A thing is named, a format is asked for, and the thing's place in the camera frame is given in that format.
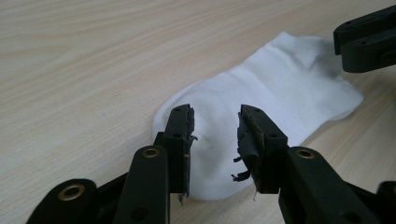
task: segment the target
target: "white sock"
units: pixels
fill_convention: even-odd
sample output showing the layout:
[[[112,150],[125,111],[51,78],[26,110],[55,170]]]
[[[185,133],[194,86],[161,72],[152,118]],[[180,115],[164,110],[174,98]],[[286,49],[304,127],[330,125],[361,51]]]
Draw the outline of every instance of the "white sock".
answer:
[[[361,103],[361,94],[340,72],[332,41],[282,33],[243,63],[172,96],[155,115],[153,139],[164,130],[172,108],[190,104],[198,137],[191,147],[191,197],[226,198],[252,183],[231,178],[246,170],[244,163],[233,162],[239,156],[240,106],[262,109],[289,138],[289,146],[298,146],[321,124],[345,117]]]

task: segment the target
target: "wood grain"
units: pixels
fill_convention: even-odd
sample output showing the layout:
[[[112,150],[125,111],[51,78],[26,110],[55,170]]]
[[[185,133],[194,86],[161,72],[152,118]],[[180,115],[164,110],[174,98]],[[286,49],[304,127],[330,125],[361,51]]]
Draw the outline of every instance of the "wood grain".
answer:
[[[332,37],[391,1],[0,2],[0,222],[24,223],[57,184],[98,186],[150,145],[156,109],[286,31]],[[396,179],[396,68],[345,74],[365,95],[304,145],[345,180]],[[250,187],[216,202],[172,198],[172,223],[282,223],[277,196]]]

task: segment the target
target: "table surface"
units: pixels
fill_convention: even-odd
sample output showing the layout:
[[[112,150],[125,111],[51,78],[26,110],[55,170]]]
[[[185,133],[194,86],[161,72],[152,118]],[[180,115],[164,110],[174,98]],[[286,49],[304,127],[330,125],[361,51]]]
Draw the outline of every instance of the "table surface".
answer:
[[[0,222],[24,223],[59,183],[101,186],[151,144],[157,108],[280,32],[332,37],[392,1],[2,1]],[[364,102],[304,143],[372,192],[396,179],[396,67],[344,74]],[[172,223],[283,223],[277,195],[171,197]]]

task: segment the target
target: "black plastic part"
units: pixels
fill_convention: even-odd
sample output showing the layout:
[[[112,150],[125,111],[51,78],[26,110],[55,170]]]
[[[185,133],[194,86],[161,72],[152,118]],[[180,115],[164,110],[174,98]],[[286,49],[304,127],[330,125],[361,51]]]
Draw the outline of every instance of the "black plastic part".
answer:
[[[113,223],[169,223],[168,176],[168,153],[163,147],[137,150]]]
[[[120,201],[128,173],[121,175],[98,188],[96,224],[111,223]]]
[[[194,139],[194,110],[189,105],[172,109],[166,129],[158,133],[154,145],[163,146],[169,155],[169,184],[171,193],[189,195],[190,149]]]
[[[343,68],[363,73],[396,64],[396,6],[347,21],[333,32]]]
[[[67,180],[46,195],[27,223],[93,223],[98,209],[96,195],[96,185],[91,180]]]
[[[377,217],[379,217],[378,214],[378,199],[376,198],[376,195],[370,191],[367,191],[365,189],[361,189],[355,185],[352,185],[350,183],[347,183],[349,188],[352,189],[352,191],[358,196],[358,198],[361,200],[364,205],[370,209],[370,211],[373,212]]]
[[[282,200],[279,204],[285,220],[293,220],[293,224],[380,223],[350,186],[315,150],[292,147],[286,154],[285,165],[291,184],[282,188],[282,197],[279,198]],[[290,211],[294,206],[288,207],[288,204],[298,204],[296,200],[304,208],[299,214]]]
[[[396,181],[381,183],[376,192],[377,211],[385,224],[396,223]]]
[[[279,192],[284,173],[280,159],[288,148],[288,137],[262,110],[250,105],[241,106],[238,153],[259,193]],[[246,178],[246,173],[233,175],[234,181]]]

